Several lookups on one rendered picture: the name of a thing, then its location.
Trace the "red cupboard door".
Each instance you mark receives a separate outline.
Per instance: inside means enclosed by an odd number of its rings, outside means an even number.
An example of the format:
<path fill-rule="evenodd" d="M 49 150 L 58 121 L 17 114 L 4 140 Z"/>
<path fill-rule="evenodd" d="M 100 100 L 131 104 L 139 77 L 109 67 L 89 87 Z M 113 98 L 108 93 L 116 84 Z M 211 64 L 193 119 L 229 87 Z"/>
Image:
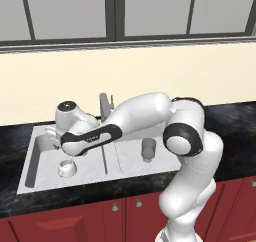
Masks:
<path fill-rule="evenodd" d="M 165 227 L 167 218 L 159 208 L 160 192 L 128 197 L 126 199 L 126 242 L 155 242 Z M 136 200 L 142 207 L 136 207 Z"/>
<path fill-rule="evenodd" d="M 256 187 L 250 180 L 256 181 L 256 176 L 243 180 L 218 242 L 256 242 Z"/>
<path fill-rule="evenodd" d="M 195 231 L 203 242 L 218 242 L 243 179 L 216 183 L 216 190 L 197 218 Z"/>
<path fill-rule="evenodd" d="M 0 242 L 124 242 L 124 221 L 124 199 L 0 218 Z"/>

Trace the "white cup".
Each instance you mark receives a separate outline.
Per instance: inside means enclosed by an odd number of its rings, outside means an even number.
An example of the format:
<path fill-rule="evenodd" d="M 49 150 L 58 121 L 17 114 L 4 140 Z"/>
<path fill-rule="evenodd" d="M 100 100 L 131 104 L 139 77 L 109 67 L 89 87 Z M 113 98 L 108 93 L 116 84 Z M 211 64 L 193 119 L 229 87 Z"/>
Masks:
<path fill-rule="evenodd" d="M 70 178 L 77 172 L 77 166 L 72 159 L 63 160 L 58 166 L 58 174 L 63 178 Z"/>

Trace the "grey cup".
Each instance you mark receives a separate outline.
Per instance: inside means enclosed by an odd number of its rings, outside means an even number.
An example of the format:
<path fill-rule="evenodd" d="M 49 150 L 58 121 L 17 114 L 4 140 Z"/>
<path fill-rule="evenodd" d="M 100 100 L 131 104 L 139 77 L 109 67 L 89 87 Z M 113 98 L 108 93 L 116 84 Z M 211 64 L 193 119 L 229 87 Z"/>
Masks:
<path fill-rule="evenodd" d="M 150 162 L 155 157 L 156 140 L 153 138 L 144 138 L 142 140 L 141 156 L 144 162 Z"/>

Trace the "dark framed window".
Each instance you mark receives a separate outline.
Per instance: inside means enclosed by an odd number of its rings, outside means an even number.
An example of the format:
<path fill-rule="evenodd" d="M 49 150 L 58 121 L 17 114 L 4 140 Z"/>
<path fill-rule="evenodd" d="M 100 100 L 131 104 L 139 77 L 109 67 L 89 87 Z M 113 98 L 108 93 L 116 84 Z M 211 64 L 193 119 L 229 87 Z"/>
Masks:
<path fill-rule="evenodd" d="M 0 0 L 0 49 L 256 38 L 256 0 Z"/>

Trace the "steel double basin sink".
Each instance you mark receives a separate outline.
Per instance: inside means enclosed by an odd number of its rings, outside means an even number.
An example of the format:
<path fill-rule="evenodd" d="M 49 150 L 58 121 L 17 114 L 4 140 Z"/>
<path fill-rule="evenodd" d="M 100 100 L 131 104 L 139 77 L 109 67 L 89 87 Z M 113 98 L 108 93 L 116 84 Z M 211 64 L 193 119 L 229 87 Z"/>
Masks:
<path fill-rule="evenodd" d="M 178 158 L 163 145 L 162 124 L 128 134 L 80 157 L 70 157 L 56 149 L 45 136 L 45 126 L 32 130 L 17 189 L 19 194 L 177 171 L 181 167 Z M 150 162 L 144 162 L 141 156 L 144 138 L 156 140 L 155 157 Z M 58 166 L 69 159 L 75 162 L 77 172 L 70 178 L 60 177 Z"/>

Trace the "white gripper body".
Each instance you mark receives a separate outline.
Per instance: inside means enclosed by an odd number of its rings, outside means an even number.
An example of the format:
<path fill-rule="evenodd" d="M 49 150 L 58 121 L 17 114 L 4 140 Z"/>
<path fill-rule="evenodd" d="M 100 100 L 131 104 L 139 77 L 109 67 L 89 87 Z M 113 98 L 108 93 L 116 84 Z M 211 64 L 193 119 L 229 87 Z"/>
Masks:
<path fill-rule="evenodd" d="M 58 138 L 56 127 L 51 125 L 46 125 L 44 127 L 44 131 L 45 131 L 45 136 L 47 140 L 50 141 L 56 149 L 59 149 L 60 141 Z"/>

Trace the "steel sink tap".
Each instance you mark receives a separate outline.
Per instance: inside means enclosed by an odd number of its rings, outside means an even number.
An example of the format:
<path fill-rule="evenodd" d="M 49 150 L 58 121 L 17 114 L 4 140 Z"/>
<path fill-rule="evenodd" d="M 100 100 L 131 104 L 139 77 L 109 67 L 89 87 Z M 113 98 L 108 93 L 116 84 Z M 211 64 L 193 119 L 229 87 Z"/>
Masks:
<path fill-rule="evenodd" d="M 99 95 L 101 121 L 104 122 L 114 110 L 113 97 L 108 97 L 106 93 Z"/>

